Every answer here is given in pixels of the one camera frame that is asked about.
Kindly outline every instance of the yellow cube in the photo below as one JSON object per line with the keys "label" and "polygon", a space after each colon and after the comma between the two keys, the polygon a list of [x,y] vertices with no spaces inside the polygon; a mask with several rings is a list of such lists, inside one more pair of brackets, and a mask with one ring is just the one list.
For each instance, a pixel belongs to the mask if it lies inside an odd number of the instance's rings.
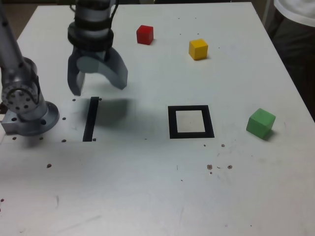
{"label": "yellow cube", "polygon": [[189,55],[194,60],[207,58],[208,44],[203,39],[197,39],[189,42]]}

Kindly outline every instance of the black square frame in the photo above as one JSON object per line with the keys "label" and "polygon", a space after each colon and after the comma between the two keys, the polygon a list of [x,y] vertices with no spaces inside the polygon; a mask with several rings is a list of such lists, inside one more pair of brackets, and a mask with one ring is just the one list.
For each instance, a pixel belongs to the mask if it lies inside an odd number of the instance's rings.
{"label": "black square frame", "polygon": [[[177,111],[201,111],[205,132],[183,132],[177,130]],[[214,138],[213,127],[210,118],[208,105],[197,106],[168,106],[168,124],[170,139],[197,139],[197,138]]]}

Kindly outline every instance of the red cube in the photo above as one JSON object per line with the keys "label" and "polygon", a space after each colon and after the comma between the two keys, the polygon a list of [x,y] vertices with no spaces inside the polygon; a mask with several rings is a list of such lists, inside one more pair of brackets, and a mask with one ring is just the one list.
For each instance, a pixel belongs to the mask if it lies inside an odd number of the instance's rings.
{"label": "red cube", "polygon": [[137,30],[137,42],[150,45],[153,41],[153,27],[140,26]]}

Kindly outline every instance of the person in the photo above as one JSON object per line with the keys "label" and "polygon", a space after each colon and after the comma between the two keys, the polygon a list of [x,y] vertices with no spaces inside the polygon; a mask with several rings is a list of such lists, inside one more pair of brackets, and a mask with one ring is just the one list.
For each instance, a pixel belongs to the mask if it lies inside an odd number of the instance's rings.
{"label": "person", "polygon": [[268,34],[315,121],[315,0],[274,4]]}

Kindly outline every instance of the green cube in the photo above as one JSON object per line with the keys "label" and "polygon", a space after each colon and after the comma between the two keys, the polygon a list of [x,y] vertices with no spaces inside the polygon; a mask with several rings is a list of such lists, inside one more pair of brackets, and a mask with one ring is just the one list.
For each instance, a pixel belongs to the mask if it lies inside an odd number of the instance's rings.
{"label": "green cube", "polygon": [[276,117],[259,108],[254,114],[251,115],[246,130],[257,137],[264,139],[270,132]]}

